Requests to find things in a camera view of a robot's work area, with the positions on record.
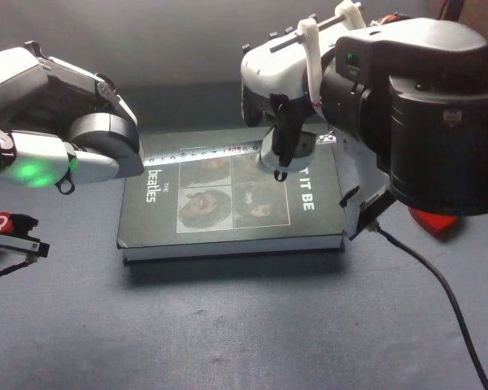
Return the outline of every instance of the robotic hand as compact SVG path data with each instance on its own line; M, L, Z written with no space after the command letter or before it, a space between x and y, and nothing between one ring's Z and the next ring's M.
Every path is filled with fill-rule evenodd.
M395 200L442 215L488 213L485 38L401 16L365 28L350 0L332 19L272 36L244 46L242 112L248 126L263 112L275 118L260 157L277 180L310 164L317 135L302 126L318 114L359 173L341 202L350 239Z
M136 126L106 76L47 58L35 41L0 52L1 179L69 194L140 175Z

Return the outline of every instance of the book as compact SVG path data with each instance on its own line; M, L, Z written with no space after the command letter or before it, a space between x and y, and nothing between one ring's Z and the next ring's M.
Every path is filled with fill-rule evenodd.
M311 131L306 125L304 130ZM149 153L260 140L266 128L142 135ZM125 262L341 249L345 215L333 144L285 182L247 154L147 167L128 178L118 231Z

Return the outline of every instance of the metal ruler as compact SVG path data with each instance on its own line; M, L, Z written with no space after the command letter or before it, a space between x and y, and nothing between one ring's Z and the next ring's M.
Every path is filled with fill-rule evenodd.
M318 144L328 144L336 142L333 132L324 136L319 136ZM210 158L221 158L231 156L242 156L246 154L256 154L260 151L262 140L241 142L226 146L203 146L198 148L183 148L179 150L169 150L148 154L145 156L145 167L155 167L158 165L168 165L177 163L188 163L190 161L208 160Z

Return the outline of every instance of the red circle with letter q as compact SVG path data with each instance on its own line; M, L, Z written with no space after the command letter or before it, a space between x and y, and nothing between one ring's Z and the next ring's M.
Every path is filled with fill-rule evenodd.
M0 213L0 234L13 233L13 222L11 221L11 214Z

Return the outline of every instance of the red button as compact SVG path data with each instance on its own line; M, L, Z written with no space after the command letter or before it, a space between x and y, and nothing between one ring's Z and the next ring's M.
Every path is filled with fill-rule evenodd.
M11 214L0 213L0 234L13 233L13 222L11 221Z
M432 236L439 236L451 227L453 227L458 221L458 217L451 217L449 215L437 215L425 213L421 210L408 208L410 215Z

